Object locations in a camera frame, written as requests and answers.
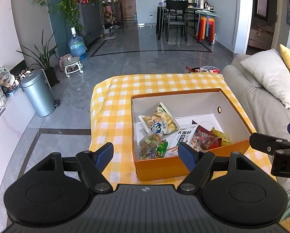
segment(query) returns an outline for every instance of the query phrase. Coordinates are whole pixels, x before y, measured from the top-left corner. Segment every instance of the window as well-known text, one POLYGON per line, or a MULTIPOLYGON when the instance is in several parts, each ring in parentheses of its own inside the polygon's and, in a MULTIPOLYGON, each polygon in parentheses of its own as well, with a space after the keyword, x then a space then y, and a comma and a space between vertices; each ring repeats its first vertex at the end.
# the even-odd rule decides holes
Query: window
POLYGON ((255 17, 268 21, 269 0, 255 0, 255 17))

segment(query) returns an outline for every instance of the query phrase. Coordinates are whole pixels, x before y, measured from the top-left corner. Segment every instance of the gray couch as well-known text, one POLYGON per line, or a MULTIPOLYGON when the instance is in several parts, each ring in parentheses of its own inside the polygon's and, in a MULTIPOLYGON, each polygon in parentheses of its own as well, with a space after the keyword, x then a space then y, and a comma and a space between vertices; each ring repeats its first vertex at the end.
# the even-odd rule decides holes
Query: gray couch
MULTIPOLYGON (((224 79, 259 133, 281 137, 290 141, 287 125, 290 109, 264 89, 240 62, 249 57, 238 54, 231 65, 222 70, 224 79)), ((277 177, 284 189, 290 189, 290 179, 277 177)))

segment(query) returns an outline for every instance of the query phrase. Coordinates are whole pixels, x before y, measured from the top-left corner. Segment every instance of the white stool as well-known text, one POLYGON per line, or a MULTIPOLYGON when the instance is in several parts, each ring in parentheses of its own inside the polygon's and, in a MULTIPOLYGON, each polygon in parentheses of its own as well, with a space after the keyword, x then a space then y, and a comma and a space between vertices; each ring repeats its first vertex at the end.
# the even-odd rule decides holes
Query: white stool
POLYGON ((81 64, 79 57, 68 58, 66 61, 63 62, 63 66, 65 67, 64 72, 67 78, 70 77, 70 74, 75 73, 77 71, 79 71, 80 73, 83 73, 83 70, 82 70, 83 65, 81 64), (72 66, 73 67, 78 66, 78 69, 73 70, 73 71, 71 71, 71 69, 68 69, 72 66))

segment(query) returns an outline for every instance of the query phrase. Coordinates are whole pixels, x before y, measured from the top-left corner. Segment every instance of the green snack wrapper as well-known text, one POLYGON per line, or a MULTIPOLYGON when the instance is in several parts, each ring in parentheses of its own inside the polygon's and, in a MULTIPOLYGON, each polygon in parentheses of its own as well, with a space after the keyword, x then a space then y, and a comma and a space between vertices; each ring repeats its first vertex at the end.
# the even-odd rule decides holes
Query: green snack wrapper
POLYGON ((154 158, 163 158, 168 148, 168 141, 166 139, 162 140, 159 147, 157 148, 154 158))

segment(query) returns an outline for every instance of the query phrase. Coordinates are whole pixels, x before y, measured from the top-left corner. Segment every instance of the trash can lid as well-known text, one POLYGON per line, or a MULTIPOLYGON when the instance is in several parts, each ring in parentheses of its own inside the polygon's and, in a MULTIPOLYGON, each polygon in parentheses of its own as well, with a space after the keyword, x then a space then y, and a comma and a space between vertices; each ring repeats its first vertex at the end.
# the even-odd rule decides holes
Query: trash can lid
POLYGON ((67 60, 65 60, 63 62, 63 66, 72 65, 74 63, 77 63, 79 60, 80 60, 80 58, 78 56, 77 57, 68 58, 67 60))
POLYGON ((21 82, 22 87, 27 88, 35 84, 37 81, 39 81, 43 77, 43 75, 44 74, 41 69, 28 74, 21 82))

